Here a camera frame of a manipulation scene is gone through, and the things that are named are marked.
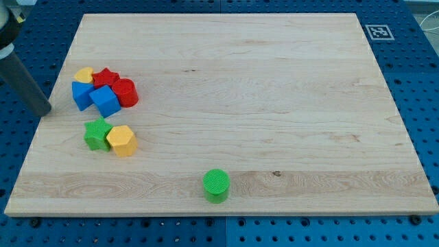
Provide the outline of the robot arm end black white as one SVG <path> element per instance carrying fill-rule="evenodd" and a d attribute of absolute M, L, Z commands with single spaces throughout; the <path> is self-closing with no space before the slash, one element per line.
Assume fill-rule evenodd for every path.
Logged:
<path fill-rule="evenodd" d="M 1 59 L 14 49 L 13 42 L 37 0 L 1 0 Z"/>

